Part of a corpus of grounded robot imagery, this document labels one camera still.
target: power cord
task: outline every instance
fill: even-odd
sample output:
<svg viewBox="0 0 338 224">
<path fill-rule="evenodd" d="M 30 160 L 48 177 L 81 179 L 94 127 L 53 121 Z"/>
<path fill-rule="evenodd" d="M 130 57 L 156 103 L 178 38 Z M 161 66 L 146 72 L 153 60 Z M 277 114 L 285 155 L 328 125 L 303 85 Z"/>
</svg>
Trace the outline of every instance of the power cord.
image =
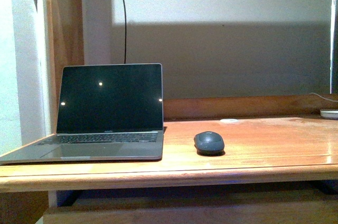
<svg viewBox="0 0 338 224">
<path fill-rule="evenodd" d="M 126 12 L 125 0 L 122 0 L 122 1 L 123 1 L 123 8 L 124 8 L 124 11 L 125 11 L 125 62 L 124 62 L 124 64 L 125 64 L 126 61 L 127 61 L 127 12 Z"/>
<path fill-rule="evenodd" d="M 324 100 L 327 100 L 327 101 L 338 102 L 338 100 L 328 99 L 328 98 L 325 98 L 325 97 L 323 97 L 323 96 L 321 96 L 321 95 L 319 95 L 317 93 L 313 93 L 313 92 L 311 92 L 309 95 L 316 95 L 316 96 L 318 96 L 318 97 L 320 97 L 320 98 L 322 98 Z"/>
</svg>

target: desk surface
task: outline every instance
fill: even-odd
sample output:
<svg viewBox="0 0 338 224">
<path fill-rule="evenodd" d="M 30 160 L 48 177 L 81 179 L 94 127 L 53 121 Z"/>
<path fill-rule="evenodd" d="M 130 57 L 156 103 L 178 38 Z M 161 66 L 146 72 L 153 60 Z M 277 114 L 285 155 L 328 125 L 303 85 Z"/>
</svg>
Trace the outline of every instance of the desk surface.
<svg viewBox="0 0 338 224">
<path fill-rule="evenodd" d="M 0 166 L 0 192 L 338 179 L 338 121 L 313 117 L 166 122 L 158 162 Z M 222 135 L 226 154 L 199 156 L 195 134 Z"/>
</svg>

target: laptop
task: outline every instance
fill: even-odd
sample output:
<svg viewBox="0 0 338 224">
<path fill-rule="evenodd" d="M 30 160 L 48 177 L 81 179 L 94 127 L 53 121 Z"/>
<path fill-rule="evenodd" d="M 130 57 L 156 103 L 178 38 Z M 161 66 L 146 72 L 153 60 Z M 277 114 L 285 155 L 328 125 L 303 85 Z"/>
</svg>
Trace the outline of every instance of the laptop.
<svg viewBox="0 0 338 224">
<path fill-rule="evenodd" d="M 162 65 L 70 66 L 62 73 L 57 133 L 0 157 L 0 164 L 160 160 Z"/>
</svg>

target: laptop screen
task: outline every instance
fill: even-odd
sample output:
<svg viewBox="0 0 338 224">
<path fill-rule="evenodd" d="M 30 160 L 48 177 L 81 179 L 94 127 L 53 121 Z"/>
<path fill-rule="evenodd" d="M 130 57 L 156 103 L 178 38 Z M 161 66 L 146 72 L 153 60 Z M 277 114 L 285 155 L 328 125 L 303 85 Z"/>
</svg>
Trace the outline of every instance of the laptop screen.
<svg viewBox="0 0 338 224">
<path fill-rule="evenodd" d="M 161 64 L 63 69 L 57 133 L 163 129 Z"/>
</svg>

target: computer mouse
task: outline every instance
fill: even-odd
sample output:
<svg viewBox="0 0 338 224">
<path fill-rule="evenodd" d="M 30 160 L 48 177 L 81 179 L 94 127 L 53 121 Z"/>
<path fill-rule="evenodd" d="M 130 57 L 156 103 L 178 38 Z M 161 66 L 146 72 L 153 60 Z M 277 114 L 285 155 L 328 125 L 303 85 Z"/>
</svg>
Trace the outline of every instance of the computer mouse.
<svg viewBox="0 0 338 224">
<path fill-rule="evenodd" d="M 224 141 L 221 135 L 215 132 L 198 133 L 194 137 L 197 153 L 200 155 L 223 155 Z"/>
</svg>

